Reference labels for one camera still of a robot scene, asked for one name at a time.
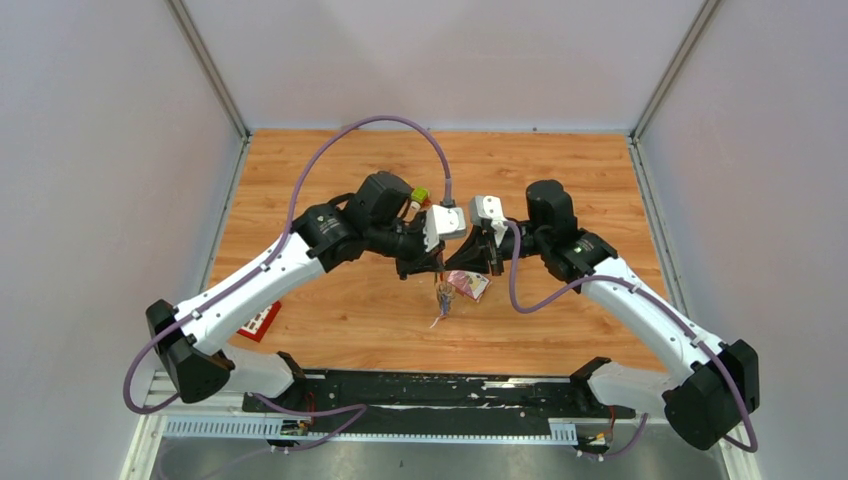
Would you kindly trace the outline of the metal key holder red handle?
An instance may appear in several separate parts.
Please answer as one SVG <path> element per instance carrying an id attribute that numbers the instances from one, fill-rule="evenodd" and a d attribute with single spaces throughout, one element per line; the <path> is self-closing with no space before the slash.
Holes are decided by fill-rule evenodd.
<path id="1" fill-rule="evenodd" d="M 445 261 L 442 253 L 437 255 L 436 261 L 437 269 L 434 274 L 434 286 L 438 315 L 430 325 L 431 328 L 434 328 L 441 320 L 448 317 L 454 298 L 454 287 L 449 282 L 449 273 L 445 267 Z"/>

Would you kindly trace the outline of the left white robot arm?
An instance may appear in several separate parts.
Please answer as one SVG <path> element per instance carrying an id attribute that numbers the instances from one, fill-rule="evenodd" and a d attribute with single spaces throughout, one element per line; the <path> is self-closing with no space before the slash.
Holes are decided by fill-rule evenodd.
<path id="1" fill-rule="evenodd" d="M 210 289 L 172 304 L 164 299 L 145 311 L 154 352 L 175 387 L 174 398 L 198 403 L 222 390 L 256 392 L 283 413 L 298 411 L 306 386 L 282 354 L 233 348 L 230 338 L 250 319 L 290 291 L 364 253 L 394 260 L 400 279 L 443 270 L 449 238 L 465 233 L 452 201 L 421 205 L 400 177 L 379 171 L 359 189 L 308 207 L 257 257 Z"/>

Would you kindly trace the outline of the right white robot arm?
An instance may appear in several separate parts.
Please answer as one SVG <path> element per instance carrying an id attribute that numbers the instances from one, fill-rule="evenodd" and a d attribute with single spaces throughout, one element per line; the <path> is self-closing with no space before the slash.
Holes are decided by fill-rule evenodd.
<path id="1" fill-rule="evenodd" d="M 500 198 L 477 195 L 467 209 L 443 203 L 426 223 L 441 240 L 463 238 L 449 270 L 507 274 L 513 309 L 535 313 L 568 292 L 586 296 L 631 330 L 661 361 L 657 373 L 609 359 L 588 366 L 571 390 L 584 417 L 609 406 L 665 419 L 690 446 L 725 441 L 755 453 L 751 419 L 759 407 L 759 359 L 743 340 L 728 343 L 697 325 L 645 284 L 598 234 L 580 227 L 573 200 L 556 180 L 525 191 L 527 219 L 507 217 Z"/>

